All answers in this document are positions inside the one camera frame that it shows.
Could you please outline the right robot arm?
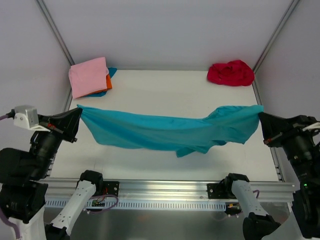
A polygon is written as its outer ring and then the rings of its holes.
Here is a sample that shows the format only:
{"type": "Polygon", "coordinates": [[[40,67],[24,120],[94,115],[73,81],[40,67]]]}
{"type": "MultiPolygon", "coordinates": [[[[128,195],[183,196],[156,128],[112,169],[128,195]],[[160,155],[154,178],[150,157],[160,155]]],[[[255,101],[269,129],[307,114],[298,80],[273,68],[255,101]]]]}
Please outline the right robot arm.
{"type": "Polygon", "coordinates": [[[320,122],[315,117],[298,115],[283,118],[259,113],[263,142],[283,149],[298,179],[298,186],[284,192],[289,215],[279,223],[257,199],[246,175],[228,174],[221,182],[222,192],[235,198],[244,219],[246,240],[318,240],[320,238],[320,122]]]}

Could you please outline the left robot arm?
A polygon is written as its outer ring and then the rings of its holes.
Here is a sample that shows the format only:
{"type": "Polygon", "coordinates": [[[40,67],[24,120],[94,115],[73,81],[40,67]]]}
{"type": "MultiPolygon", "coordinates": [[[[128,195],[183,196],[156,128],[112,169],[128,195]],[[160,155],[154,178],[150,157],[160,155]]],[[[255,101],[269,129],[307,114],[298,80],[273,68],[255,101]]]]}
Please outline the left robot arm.
{"type": "Polygon", "coordinates": [[[68,240],[88,200],[104,190],[103,175],[86,170],[75,192],[59,215],[44,223],[48,175],[62,142],[77,141],[82,109],[56,115],[41,115],[30,105],[21,105],[1,116],[20,128],[33,131],[29,151],[4,148],[0,152],[0,218],[17,240],[68,240]]]}

